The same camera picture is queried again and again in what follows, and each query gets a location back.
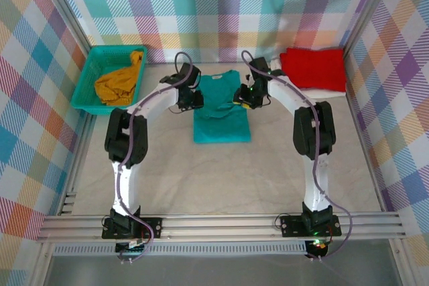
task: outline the plaid fabric backdrop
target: plaid fabric backdrop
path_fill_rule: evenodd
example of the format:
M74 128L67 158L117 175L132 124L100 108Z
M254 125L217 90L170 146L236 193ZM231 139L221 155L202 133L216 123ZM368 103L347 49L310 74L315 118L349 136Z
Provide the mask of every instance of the plaid fabric backdrop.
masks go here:
M0 8L0 285L21 285L80 133L70 99L85 57L51 0Z
M366 0L68 0L93 45L145 44L151 63L271 58L344 45Z
M382 0L347 66L383 199L429 285L429 0Z

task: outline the plastic basket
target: plastic basket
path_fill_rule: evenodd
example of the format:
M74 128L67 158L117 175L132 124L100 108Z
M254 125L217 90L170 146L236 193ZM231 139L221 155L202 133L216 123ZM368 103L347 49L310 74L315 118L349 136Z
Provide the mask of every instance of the plastic basket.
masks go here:
M147 58L146 47L142 45L95 46L89 52L82 74L74 90L71 102L72 106L75 109L82 109L94 115L108 115L116 107L126 107L104 105L95 92L94 83L104 74L130 66L131 60L129 55L133 50L143 51L143 61L141 62L139 78L135 85L135 92L131 105L136 103Z

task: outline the cable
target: cable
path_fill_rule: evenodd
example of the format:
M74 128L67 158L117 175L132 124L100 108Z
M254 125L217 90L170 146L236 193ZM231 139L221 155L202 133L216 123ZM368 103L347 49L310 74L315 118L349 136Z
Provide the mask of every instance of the cable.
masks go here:
M268 103L261 105L261 107L268 106L271 104L271 100L269 99L269 95L267 95Z
M154 241L154 230L152 229L152 227L147 223L144 222L142 219L134 216L134 214L131 213L130 209L128 209L126 207L126 205L124 204L123 200L122 200L122 196L121 196L121 173L122 173L122 167L128 162L129 158L131 157L131 152L133 151L133 144L134 144L134 132L133 132L133 121L134 121L134 117L135 114L141 110L141 108L143 107L144 104L146 104L147 102L149 102L153 97L157 96L158 94L161 94L167 90L171 90L172 88L175 88L177 86L182 85L183 83L185 83L188 78L190 78L190 75L192 73L192 68L194 66L194 64L192 63L192 58L185 52L178 52L176 54L176 56L174 56L174 66L176 68L176 71L178 71L177 69L177 57L179 55L185 55L188 59L189 59L189 72L187 73L187 75L180 81L178 81L177 83L165 87L157 92L152 92L151 94L149 94L147 97L145 97L134 109L134 111L132 112L130 118L129 118L129 146L128 146L128 152L127 155L125 156L125 159L118 165L118 174L117 174L117 180L116 180L116 192L117 192L117 198L118 198L118 202L119 205L122 207L122 209L128 214L128 216L132 219L134 219L135 221L137 221L138 223L142 224L143 226L145 226L148 230L149 230L149 240L147 242L147 244L144 247L144 250L141 252L141 254L137 257L135 257L134 259L129 259L130 263L133 263L137 260L139 260L143 254L145 253L145 251L149 248L149 246L152 244L152 242Z
M282 213L282 214L278 214L278 216L274 219L274 226L279 230L281 230L282 227L278 226L276 222L281 215L290 216L290 214Z
M330 234L330 239L329 239L329 243L330 244L332 244L332 236L333 236L333 233L332 233L332 228L328 225L328 229L329 229L329 234Z
M145 239L145 232L144 232L144 230L142 229L141 230L141 240L144 240ZM148 239L147 241L145 241L145 242L143 242L143 243L141 243L139 246L141 247L142 245L144 245L143 247L147 247L147 244L149 243L149 241L150 241L150 239ZM126 246L124 249L122 249L121 251L119 251L119 255L117 255L116 257L118 257L118 259L119 260L121 260L121 264L123 264L123 262L124 262L124 260L125 260L125 257L122 255L125 251L129 251L130 250L130 248L129 248L129 245L128 246Z
M103 226L103 228L107 228L105 225L105 219L108 218L109 216L104 216L101 218L101 226Z
M343 212L345 212L347 214L347 216L349 217L349 221L350 221L350 226L349 226L349 231L346 235L346 237L344 238L344 240L341 242L340 246L333 252L330 253L328 255L325 256L329 257L332 256L333 254L337 253L338 251L340 251L344 244L348 241L348 239L350 238L351 235L351 231L353 229L353 219L352 216L350 214L350 212L343 208L342 206L339 206L338 204L336 204L335 202L333 202L326 194L325 191L323 191L323 189L320 187L319 183L317 182L317 176L316 176L316 170L317 170L317 163L318 163L318 158L319 158L319 149L320 149L320 129L319 129L319 118L318 118L318 114L316 109L314 108L313 104L311 104L311 102L307 99L307 97L302 94L298 89L295 88L295 86L292 86L290 83L286 82L285 80L282 80L280 77L274 76L272 74L267 74L264 73L260 70L258 70L257 68L254 68L245 58L244 58L244 54L247 54L252 60L253 60L253 56L249 53L249 51L247 50L243 50L241 52L241 59L243 60L243 62L247 65L247 67L249 67L252 71L264 76L264 77L270 77L274 80L277 80L278 82L282 83L283 85L287 86L288 88L290 88L291 90L293 90L310 108L311 111L313 112L314 115L314 122L316 123L316 151L315 151L315 155L314 155L314 164L313 164L313 169L312 169L312 175L313 175L313 180L314 180L314 185L316 186L317 190L319 190L320 194L322 196L324 196L326 198L326 200L334 207L337 207L338 209L342 210Z
M183 112L185 112L185 111L174 112L170 107L168 108L168 110L173 114L182 114Z
M194 90L194 89L196 89L197 87L199 87L200 86L200 82L201 82L201 70L200 70L200 72L198 73L198 82L196 83L196 85L194 85L193 87L190 87L190 89L191 90Z

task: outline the mustard towel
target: mustard towel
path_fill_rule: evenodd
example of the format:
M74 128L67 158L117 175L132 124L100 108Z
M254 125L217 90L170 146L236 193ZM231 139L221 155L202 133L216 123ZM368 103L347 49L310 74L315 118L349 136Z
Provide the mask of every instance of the mustard towel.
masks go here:
M130 105L133 101L143 52L135 50L129 57L131 66L103 75L95 81L95 92L103 104L121 106Z

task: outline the white table surface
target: white table surface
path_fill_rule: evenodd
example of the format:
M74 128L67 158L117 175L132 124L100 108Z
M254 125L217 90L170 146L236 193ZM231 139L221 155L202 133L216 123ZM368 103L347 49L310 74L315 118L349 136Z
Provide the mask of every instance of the white table surface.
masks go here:
M244 64L197 64L203 74ZM147 66L140 97L156 87L173 65ZM380 211L369 170L345 97L327 100L336 144L330 154L329 196L349 211ZM248 112L250 143L197 145L193 112L164 112L149 128L149 151L138 187L142 214L236 214L301 212L302 157L292 142L293 117L276 100ZM73 214L108 214L113 203L113 168L104 150L108 116L98 116L78 179Z

